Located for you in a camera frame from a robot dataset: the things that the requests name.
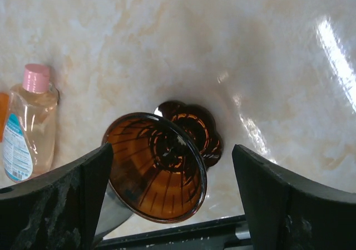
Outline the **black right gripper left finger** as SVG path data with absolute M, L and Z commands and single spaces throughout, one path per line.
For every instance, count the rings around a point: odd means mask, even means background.
M 106 143 L 1 189 L 1 249 L 91 249 L 113 149 Z

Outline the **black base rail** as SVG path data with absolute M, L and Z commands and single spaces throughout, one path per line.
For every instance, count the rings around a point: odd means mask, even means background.
M 244 215 L 105 239 L 96 249 L 253 249 Z

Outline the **amber glass coffee dripper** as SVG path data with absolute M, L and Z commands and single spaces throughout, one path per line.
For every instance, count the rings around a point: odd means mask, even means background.
M 109 190 L 132 212 L 156 223 L 182 222 L 200 209 L 207 171 L 223 152 L 212 114 L 181 101 L 116 119 L 102 142 L 113 148 Z

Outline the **baby oil bottle pink cap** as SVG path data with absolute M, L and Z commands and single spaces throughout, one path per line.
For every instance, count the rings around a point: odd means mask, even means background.
M 22 182 L 48 172 L 56 139 L 58 92 L 50 83 L 50 68 L 29 63 L 22 83 L 12 86 L 3 130 L 5 174 Z

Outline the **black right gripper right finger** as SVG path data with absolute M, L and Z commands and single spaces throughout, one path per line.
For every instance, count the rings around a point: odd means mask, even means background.
M 232 152 L 254 249 L 355 249 L 355 194 L 276 165 L 243 145 Z

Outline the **orange liquid glass carafe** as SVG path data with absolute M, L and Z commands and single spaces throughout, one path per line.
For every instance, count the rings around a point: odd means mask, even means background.
M 3 130 L 5 126 L 6 115 L 8 111 L 9 96 L 7 93 L 0 93 L 0 142 L 3 140 Z

